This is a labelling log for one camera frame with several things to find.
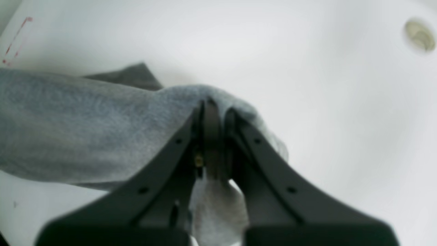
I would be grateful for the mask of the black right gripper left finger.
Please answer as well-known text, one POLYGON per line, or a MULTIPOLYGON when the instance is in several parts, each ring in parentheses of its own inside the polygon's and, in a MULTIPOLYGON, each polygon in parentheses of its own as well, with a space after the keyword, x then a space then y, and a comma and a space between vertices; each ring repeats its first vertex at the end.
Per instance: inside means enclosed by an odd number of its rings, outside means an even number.
POLYGON ((121 187, 50 222, 38 246, 190 246, 197 178, 220 161, 217 105, 202 101, 158 155, 121 187))

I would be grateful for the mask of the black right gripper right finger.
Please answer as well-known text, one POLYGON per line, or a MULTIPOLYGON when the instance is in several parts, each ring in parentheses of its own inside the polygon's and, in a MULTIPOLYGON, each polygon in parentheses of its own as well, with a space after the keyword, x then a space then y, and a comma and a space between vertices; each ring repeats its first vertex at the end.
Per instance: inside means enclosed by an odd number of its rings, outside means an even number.
POLYGON ((244 246, 398 246, 391 227, 326 194, 293 170, 259 130, 225 114, 231 178, 249 216, 244 246))

